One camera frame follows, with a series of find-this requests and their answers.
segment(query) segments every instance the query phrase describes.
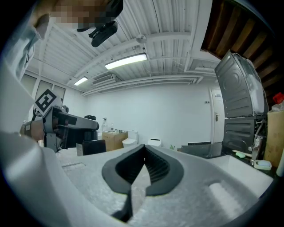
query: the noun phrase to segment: cardboard box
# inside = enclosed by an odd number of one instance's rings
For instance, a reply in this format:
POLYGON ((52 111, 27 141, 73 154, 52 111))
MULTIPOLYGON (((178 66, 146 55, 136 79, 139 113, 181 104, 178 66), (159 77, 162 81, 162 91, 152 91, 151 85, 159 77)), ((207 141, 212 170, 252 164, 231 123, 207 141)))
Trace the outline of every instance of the cardboard box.
POLYGON ((113 151, 123 148, 122 141, 126 140, 127 138, 127 133, 113 134, 103 132, 102 139, 106 141, 106 151, 113 151))
POLYGON ((278 167, 284 149, 284 110, 269 112, 264 159, 278 167))

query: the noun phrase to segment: door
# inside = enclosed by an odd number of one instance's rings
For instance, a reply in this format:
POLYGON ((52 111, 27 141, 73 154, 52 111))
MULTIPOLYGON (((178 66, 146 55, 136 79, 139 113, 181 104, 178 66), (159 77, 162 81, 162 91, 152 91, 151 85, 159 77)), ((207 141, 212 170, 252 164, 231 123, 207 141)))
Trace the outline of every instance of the door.
POLYGON ((224 138, 225 113, 221 90, 212 89, 214 136, 213 143, 221 143, 224 138))

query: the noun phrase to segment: white sink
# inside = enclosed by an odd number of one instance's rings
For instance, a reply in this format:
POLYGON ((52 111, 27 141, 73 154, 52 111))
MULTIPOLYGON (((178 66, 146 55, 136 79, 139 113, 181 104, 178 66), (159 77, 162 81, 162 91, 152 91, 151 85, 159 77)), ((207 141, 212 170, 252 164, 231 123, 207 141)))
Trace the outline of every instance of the white sink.
POLYGON ((208 162, 215 164, 223 169, 230 176, 244 184, 258 198, 266 191, 272 183, 273 178, 264 174, 233 156, 226 155, 222 157, 207 159, 208 162))

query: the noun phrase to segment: fluorescent ceiling light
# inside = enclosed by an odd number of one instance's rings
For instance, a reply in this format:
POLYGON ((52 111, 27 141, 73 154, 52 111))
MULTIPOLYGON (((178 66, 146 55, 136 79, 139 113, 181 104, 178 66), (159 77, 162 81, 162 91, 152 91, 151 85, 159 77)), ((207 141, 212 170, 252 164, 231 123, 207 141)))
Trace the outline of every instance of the fluorescent ceiling light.
POLYGON ((145 53, 138 54, 138 55, 132 55, 130 57, 122 58, 119 60, 116 60, 114 62, 111 62, 109 64, 106 64, 106 68, 108 70, 119 67, 119 66, 124 66, 130 63, 134 62, 140 62, 140 61, 146 61, 147 60, 147 55, 145 53))
POLYGON ((78 86, 79 84, 85 82, 86 80, 88 80, 86 77, 83 77, 82 79, 80 79, 79 81, 77 81, 74 85, 78 86))

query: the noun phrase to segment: corrugated metal ceiling panel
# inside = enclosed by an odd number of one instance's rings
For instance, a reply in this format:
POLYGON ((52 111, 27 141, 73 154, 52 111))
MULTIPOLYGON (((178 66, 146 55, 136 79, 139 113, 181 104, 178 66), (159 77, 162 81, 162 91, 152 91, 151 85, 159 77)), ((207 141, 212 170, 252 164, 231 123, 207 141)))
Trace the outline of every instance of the corrugated metal ceiling panel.
MULTIPOLYGON (((145 44, 112 53, 74 79, 77 72, 94 58, 107 50, 135 39, 139 34, 191 32, 192 23, 197 17, 195 12, 197 9, 194 6, 198 2, 199 0, 124 0, 124 10, 116 19, 118 22, 117 33, 96 48, 92 47, 91 39, 88 36, 94 29, 78 33, 75 29, 69 29, 55 23, 47 37, 43 58, 40 59, 41 43, 39 42, 35 46, 35 59, 43 62, 42 75, 49 75, 53 79, 57 78, 66 83, 69 79, 73 79, 72 83, 68 83, 70 86, 73 86, 74 81, 83 76, 91 79, 79 86, 81 90, 90 89, 95 79, 108 74, 115 74, 122 81, 149 77, 150 75, 185 74, 186 57, 190 49, 189 40, 167 39, 154 42, 147 41, 145 44), (148 61, 133 63, 112 70, 107 70, 105 67, 106 63, 113 60, 143 52, 147 53, 148 61)), ((38 64, 38 61, 34 62, 32 69, 34 70, 38 64)), ((193 60, 190 69, 208 64, 193 60)))

